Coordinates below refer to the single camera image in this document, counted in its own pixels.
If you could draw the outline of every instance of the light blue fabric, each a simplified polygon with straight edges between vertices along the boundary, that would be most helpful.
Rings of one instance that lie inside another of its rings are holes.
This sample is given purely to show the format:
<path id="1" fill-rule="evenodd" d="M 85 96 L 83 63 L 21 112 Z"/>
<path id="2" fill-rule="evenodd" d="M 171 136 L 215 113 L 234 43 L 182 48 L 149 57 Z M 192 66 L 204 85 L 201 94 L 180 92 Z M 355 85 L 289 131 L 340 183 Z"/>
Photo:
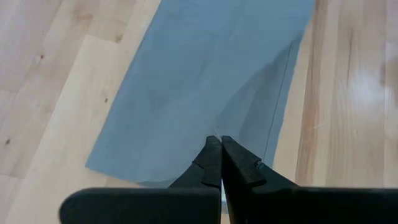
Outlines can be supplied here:
<path id="1" fill-rule="evenodd" d="M 134 182 L 173 179 L 213 134 L 271 164 L 313 3 L 163 0 L 86 166 Z"/>

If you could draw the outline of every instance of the wooden floor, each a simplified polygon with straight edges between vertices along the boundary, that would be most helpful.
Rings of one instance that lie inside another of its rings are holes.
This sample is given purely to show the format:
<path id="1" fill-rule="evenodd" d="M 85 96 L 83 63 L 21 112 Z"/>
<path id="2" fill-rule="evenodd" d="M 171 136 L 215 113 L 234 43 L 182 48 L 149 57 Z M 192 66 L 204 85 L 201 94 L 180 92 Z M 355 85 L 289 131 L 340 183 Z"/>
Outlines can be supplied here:
<path id="1" fill-rule="evenodd" d="M 0 223 L 57 223 L 160 0 L 0 1 Z M 274 169 L 302 185 L 398 187 L 398 0 L 319 0 Z"/>

